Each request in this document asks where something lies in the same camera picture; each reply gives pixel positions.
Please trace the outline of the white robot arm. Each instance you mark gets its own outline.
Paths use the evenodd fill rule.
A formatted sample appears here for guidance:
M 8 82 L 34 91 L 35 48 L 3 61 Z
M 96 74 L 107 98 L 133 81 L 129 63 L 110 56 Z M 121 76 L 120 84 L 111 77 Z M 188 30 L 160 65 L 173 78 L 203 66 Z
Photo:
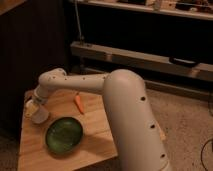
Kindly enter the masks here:
M 172 171 L 141 76 L 126 69 L 92 75 L 68 75 L 61 68 L 53 69 L 39 76 L 26 103 L 26 115 L 34 123 L 45 122 L 49 111 L 44 104 L 60 89 L 102 96 L 122 171 Z

